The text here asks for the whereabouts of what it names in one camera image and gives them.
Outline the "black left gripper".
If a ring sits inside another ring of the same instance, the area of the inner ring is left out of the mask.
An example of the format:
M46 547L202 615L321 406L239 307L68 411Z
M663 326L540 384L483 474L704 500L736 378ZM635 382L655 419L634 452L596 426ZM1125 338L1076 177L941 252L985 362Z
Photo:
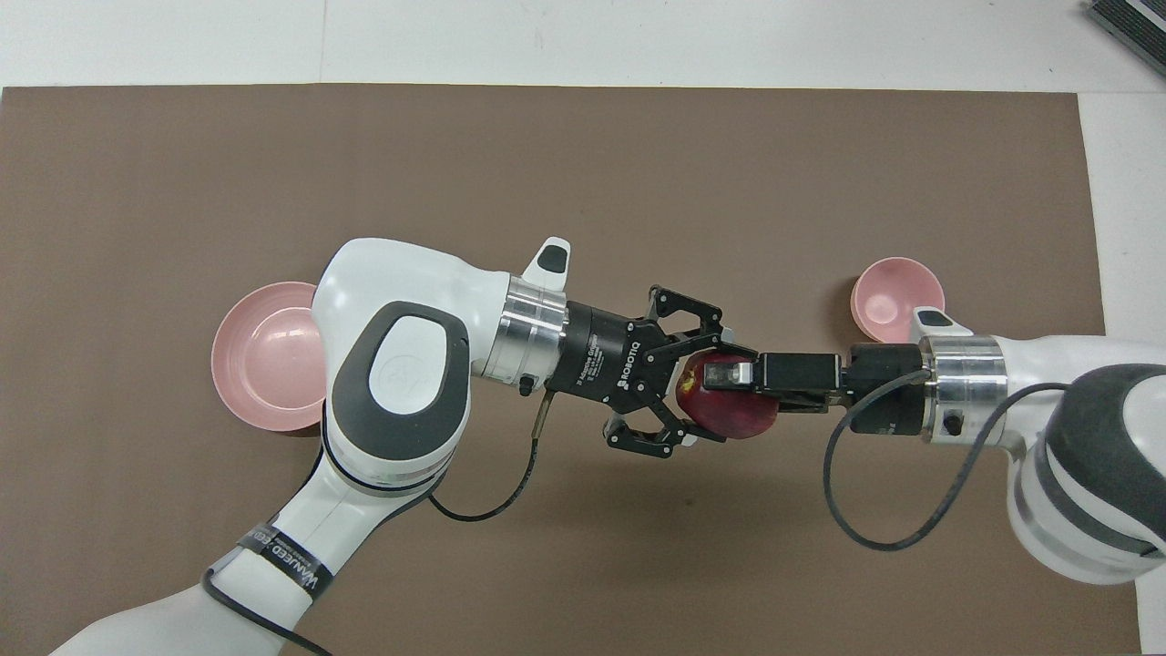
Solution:
M665 336L656 322L673 313L694 315L698 327ZM725 443L726 436L687 416L675 415L661 398L647 405L638 398L637 392L638 383L644 383L644 392L656 392L666 397L677 361L705 350L754 360L759 353L731 340L728 327L721 324L722 315L715 304L662 285L649 287L649 320L630 319L590 304L568 302L566 332L559 343L559 362L549 376L549 389L611 407L616 414L605 424L609 447L670 457L676 447L691 446L696 440ZM661 421L658 431L628 426L628 419L621 415L644 407Z

